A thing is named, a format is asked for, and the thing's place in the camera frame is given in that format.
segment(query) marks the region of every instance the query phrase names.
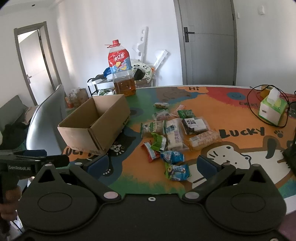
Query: triangular hole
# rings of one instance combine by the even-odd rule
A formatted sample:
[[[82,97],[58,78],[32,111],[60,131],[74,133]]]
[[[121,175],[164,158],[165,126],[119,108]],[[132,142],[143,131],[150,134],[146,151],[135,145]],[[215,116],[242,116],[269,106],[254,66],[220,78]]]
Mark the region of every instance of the triangular hole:
[[[264,177],[262,176],[261,172],[259,172],[259,171],[253,172],[250,181],[257,182],[257,183],[266,183]]]
[[[39,183],[46,183],[54,181],[54,176],[50,170],[46,170],[39,180]]]

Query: black cord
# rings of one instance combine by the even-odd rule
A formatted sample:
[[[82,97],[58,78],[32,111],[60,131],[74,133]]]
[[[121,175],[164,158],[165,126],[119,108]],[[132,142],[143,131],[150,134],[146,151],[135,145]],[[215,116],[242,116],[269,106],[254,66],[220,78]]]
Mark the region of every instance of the black cord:
[[[13,224],[18,228],[18,230],[20,230],[20,232],[23,233],[22,230],[20,229],[20,227],[17,226],[16,223],[15,223],[14,221],[12,221],[12,222],[13,222]]]
[[[266,87],[265,87],[264,89],[262,89],[262,90],[256,90],[256,88],[261,87],[261,86],[266,86]],[[274,124],[272,124],[272,123],[268,123],[268,122],[262,120],[258,115],[256,115],[256,114],[254,113],[254,111],[252,110],[252,108],[251,108],[251,106],[250,106],[250,103],[249,103],[249,95],[252,93],[252,91],[253,91],[253,90],[256,90],[256,91],[263,91],[263,90],[267,89],[267,88],[270,87],[270,86],[276,88],[276,89],[277,89],[277,90],[283,95],[283,97],[285,98],[286,102],[288,103],[287,120],[286,120],[286,123],[285,123],[284,126],[277,126],[277,125],[274,125]],[[253,113],[253,114],[254,114],[254,115],[255,115],[260,121],[264,122],[265,124],[267,124],[267,125],[269,125],[269,126],[274,126],[274,127],[284,128],[284,127],[287,125],[287,123],[288,123],[289,112],[290,112],[290,106],[291,106],[291,104],[296,103],[296,101],[293,101],[293,102],[290,103],[289,98],[288,98],[288,96],[286,95],[286,93],[284,93],[281,89],[277,88],[277,87],[274,86],[274,85],[259,85],[259,86],[256,86],[256,87],[250,87],[250,88],[252,88],[252,89],[251,89],[251,91],[250,91],[250,92],[248,93],[248,95],[247,95],[247,102],[248,102],[248,106],[249,106],[249,109],[251,110],[251,112],[252,112],[252,113]]]

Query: table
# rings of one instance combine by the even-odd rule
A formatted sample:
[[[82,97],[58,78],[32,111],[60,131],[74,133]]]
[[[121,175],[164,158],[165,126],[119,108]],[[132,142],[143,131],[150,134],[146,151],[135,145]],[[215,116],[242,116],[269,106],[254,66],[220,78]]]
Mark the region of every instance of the table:
[[[296,178],[283,159],[281,151],[292,144],[296,127],[296,114],[291,112],[288,124],[279,129],[257,119],[249,110],[247,94],[249,88],[223,86],[179,86],[137,89],[134,96],[127,97],[131,109],[131,119],[108,152],[109,167],[99,181],[124,194],[184,194],[205,181],[198,172],[196,160],[203,154],[222,164],[229,161],[237,168],[247,169],[259,163],[271,177],[287,203],[287,213],[296,210]],[[288,95],[290,101],[296,96]],[[250,105],[255,112],[260,106],[260,94],[250,95]],[[140,125],[153,121],[152,114],[159,109],[155,102],[168,102],[169,110],[180,104],[192,109],[196,116],[203,116],[211,129],[220,132],[222,142],[201,151],[184,152],[189,164],[191,177],[187,181],[168,180],[164,162],[148,162],[141,139]],[[85,162],[94,155],[65,148],[70,161]]]

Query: light switch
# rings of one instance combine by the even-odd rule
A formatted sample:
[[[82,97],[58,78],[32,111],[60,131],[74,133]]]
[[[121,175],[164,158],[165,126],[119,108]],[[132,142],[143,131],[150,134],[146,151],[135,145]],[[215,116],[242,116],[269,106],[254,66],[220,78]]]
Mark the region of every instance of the light switch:
[[[265,7],[264,6],[258,7],[258,14],[259,15],[264,15],[265,14]]]

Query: screw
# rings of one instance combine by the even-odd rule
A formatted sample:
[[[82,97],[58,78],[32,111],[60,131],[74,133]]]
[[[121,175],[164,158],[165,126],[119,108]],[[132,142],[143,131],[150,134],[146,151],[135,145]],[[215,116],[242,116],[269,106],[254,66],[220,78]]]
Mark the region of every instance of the screw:
[[[188,199],[198,199],[199,197],[200,195],[197,192],[185,193],[185,198],[188,198]]]
[[[150,197],[150,198],[148,198],[148,201],[155,202],[156,201],[156,198],[155,197]]]
[[[104,197],[107,199],[115,199],[119,196],[117,192],[106,192],[104,193]]]

